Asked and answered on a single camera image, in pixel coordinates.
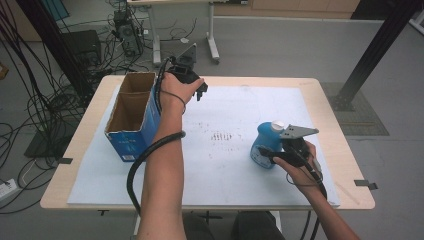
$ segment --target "person's right arm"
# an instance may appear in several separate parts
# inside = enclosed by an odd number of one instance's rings
[[[313,144],[306,142],[311,152],[308,162],[314,166],[313,159],[316,156],[316,148]],[[305,167],[296,168],[281,158],[275,157],[274,162],[281,166],[291,176],[297,188],[305,195],[317,214],[325,235],[328,239],[359,239],[356,233],[347,225],[340,215],[330,206],[322,195],[317,183],[308,173]]]

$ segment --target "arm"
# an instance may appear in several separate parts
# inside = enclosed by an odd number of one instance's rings
[[[182,84],[174,75],[165,73],[161,89],[187,103],[202,83],[203,79]],[[161,120],[153,142],[182,130],[181,100],[162,92],[160,101]],[[183,153],[181,140],[176,140],[157,149],[147,160],[138,239],[185,239],[181,216],[183,187]]]
[[[309,164],[314,167],[313,158],[316,156],[316,148],[309,142],[306,142],[306,144],[311,152],[308,158]],[[327,202],[318,185],[313,181],[312,176],[309,173],[305,174],[308,172],[305,167],[302,167],[302,169],[295,168],[280,158],[274,158],[273,160],[290,174],[298,189],[311,203],[328,239],[359,239],[356,233]]]

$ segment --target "power strip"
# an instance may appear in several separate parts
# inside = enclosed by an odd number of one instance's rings
[[[16,182],[13,178],[7,181],[7,183],[8,184],[3,183],[0,185],[0,201],[19,191],[19,188],[16,186]]]

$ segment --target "dark pants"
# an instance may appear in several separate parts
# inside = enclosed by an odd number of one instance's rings
[[[194,214],[184,215],[187,240],[215,240],[203,218]],[[233,240],[284,240],[270,212],[240,212],[231,232]]]

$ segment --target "blue box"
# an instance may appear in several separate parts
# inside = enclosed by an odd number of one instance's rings
[[[119,89],[105,135],[124,162],[152,144],[160,115],[154,102],[155,73],[128,73]]]

